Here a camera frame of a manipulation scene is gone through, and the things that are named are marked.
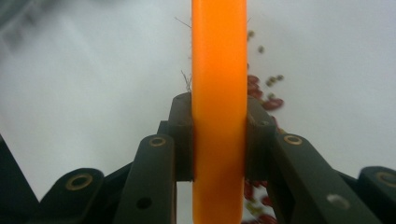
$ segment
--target black bracket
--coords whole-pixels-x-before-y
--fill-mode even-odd
[[[169,120],[141,141],[134,162],[106,177],[87,168],[66,174],[40,204],[3,142],[0,165],[8,170],[0,169],[0,189],[23,197],[16,197],[18,205],[0,194],[0,222],[174,224],[177,181],[193,180],[192,130],[191,94],[180,94]],[[275,121],[252,97],[247,100],[245,175],[250,181],[268,180],[278,223],[396,220],[395,171],[367,167],[358,180],[334,171],[306,139],[277,133]]]

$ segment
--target red seed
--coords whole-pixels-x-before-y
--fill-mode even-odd
[[[247,92],[258,91],[259,89],[260,89],[260,87],[256,83],[251,83],[251,82],[247,83]]]
[[[259,216],[259,223],[264,223],[264,224],[277,224],[277,221],[274,217],[270,215],[263,214]]]
[[[255,188],[258,188],[259,186],[260,186],[260,181],[253,181],[253,186],[255,187]]]
[[[253,186],[250,185],[250,183],[245,180],[245,187],[244,187],[244,196],[247,200],[252,200],[253,199]]]
[[[280,108],[283,103],[284,102],[281,99],[270,99],[265,101],[264,104],[262,104],[262,107],[264,107],[265,110],[275,110]]]
[[[258,77],[256,77],[256,76],[253,76],[253,75],[247,75],[247,82],[250,82],[250,83],[258,83],[260,80],[259,80],[259,78]]]
[[[268,181],[265,181],[265,180],[264,180],[264,181],[261,182],[261,184],[262,184],[262,186],[265,187],[265,188],[268,187]]]
[[[262,204],[272,207],[272,202],[271,202],[270,197],[268,197],[268,196],[262,197]]]
[[[249,91],[247,95],[253,96],[256,99],[261,99],[262,98],[262,91]]]

